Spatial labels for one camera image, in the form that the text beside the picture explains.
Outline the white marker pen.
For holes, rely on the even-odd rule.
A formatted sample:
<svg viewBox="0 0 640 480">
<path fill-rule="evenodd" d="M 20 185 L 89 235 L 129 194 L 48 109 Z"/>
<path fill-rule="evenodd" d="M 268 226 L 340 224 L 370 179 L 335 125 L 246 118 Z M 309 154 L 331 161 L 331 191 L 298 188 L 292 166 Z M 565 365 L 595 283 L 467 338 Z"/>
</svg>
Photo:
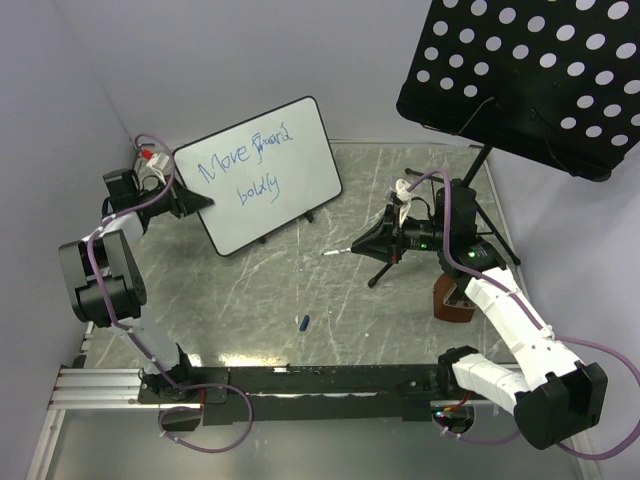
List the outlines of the white marker pen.
<svg viewBox="0 0 640 480">
<path fill-rule="evenodd" d="M 334 249 L 334 250 L 325 251 L 321 255 L 322 256 L 335 256 L 335 255 L 341 255 L 341 254 L 346 254 L 346 253 L 351 253 L 351 248 L 350 247 L 344 248 L 344 249 Z"/>
</svg>

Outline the white whiteboard black frame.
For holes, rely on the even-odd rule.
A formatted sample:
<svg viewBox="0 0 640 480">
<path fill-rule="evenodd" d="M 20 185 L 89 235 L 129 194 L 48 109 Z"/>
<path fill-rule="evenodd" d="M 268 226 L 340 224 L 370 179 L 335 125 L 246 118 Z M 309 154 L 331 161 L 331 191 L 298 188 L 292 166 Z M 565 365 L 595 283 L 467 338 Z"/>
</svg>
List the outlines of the white whiteboard black frame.
<svg viewBox="0 0 640 480">
<path fill-rule="evenodd" d="M 315 98 L 306 96 L 174 152 L 185 187 L 213 200 L 198 216 L 227 257 L 343 192 Z"/>
</svg>

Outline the blue marker cap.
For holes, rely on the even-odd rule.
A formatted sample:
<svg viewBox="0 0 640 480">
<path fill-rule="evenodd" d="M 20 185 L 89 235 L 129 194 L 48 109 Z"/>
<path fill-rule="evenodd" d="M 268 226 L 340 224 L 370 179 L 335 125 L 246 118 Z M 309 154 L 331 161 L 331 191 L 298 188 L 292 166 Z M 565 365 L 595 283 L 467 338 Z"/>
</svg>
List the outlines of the blue marker cap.
<svg viewBox="0 0 640 480">
<path fill-rule="evenodd" d="M 310 316 L 309 315 L 305 315 L 302 319 L 302 321 L 300 322 L 299 325 L 299 331 L 300 332 L 305 332 L 309 326 L 310 323 Z"/>
</svg>

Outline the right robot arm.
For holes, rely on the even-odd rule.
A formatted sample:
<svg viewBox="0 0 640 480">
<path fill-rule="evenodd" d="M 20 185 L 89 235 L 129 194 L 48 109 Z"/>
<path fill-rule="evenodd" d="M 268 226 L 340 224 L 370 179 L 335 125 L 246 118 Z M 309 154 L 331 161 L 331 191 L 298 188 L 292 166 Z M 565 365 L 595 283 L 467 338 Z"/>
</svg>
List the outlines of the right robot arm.
<svg viewBox="0 0 640 480">
<path fill-rule="evenodd" d="M 442 354 L 438 390 L 448 398 L 470 391 L 512 414 L 524 438 L 539 450 L 596 426 L 608 379 L 586 365 L 534 311 L 495 247 L 477 232 L 474 191 L 443 187 L 426 220 L 409 216 L 411 186 L 399 180 L 382 218 L 351 246 L 354 254 L 387 266 L 409 250 L 434 251 L 446 276 L 491 322 L 514 356 L 506 369 L 472 347 Z"/>
</svg>

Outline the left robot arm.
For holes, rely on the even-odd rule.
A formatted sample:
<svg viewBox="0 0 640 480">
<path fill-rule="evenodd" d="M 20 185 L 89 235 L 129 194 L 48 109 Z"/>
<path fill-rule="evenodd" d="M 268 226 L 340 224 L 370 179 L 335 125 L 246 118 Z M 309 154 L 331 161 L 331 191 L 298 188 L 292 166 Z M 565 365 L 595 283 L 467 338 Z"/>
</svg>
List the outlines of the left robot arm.
<svg viewBox="0 0 640 480">
<path fill-rule="evenodd" d="M 89 236 L 62 245 L 59 258 L 72 310 L 83 323 L 109 331 L 142 362 L 142 386 L 175 402 L 196 395 L 198 378 L 178 343 L 144 313 L 147 290 L 130 244 L 164 213 L 184 218 L 214 200 L 169 179 L 144 189 L 132 169 L 103 176 L 109 192 L 101 224 Z"/>
</svg>

